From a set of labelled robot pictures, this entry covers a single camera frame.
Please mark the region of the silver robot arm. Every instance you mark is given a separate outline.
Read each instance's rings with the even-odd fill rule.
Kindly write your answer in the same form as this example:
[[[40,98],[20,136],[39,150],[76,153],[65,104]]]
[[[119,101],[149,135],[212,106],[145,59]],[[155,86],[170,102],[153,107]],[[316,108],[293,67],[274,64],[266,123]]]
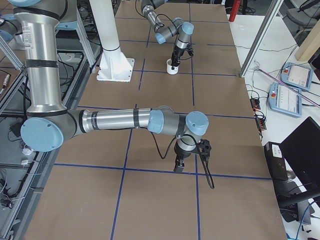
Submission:
[[[171,58],[166,61],[167,73],[175,75],[178,73],[181,57],[185,51],[188,52],[190,57],[194,55],[191,44],[194,25],[188,21],[184,21],[180,17],[176,17],[170,21],[170,25],[166,26],[160,20],[160,14],[155,12],[156,8],[165,3],[165,0],[143,0],[140,9],[143,17],[146,18],[152,26],[155,38],[160,45],[176,36]]]
[[[50,0],[12,1],[21,23],[25,45],[31,105],[21,127],[22,140],[38,152],[58,149],[65,141],[91,131],[147,129],[172,136],[176,153],[174,171],[181,173],[184,160],[199,155],[208,174],[211,146],[203,139],[209,120],[199,111],[187,115],[167,106],[108,111],[68,110],[62,103],[55,30],[67,14],[68,2]]]

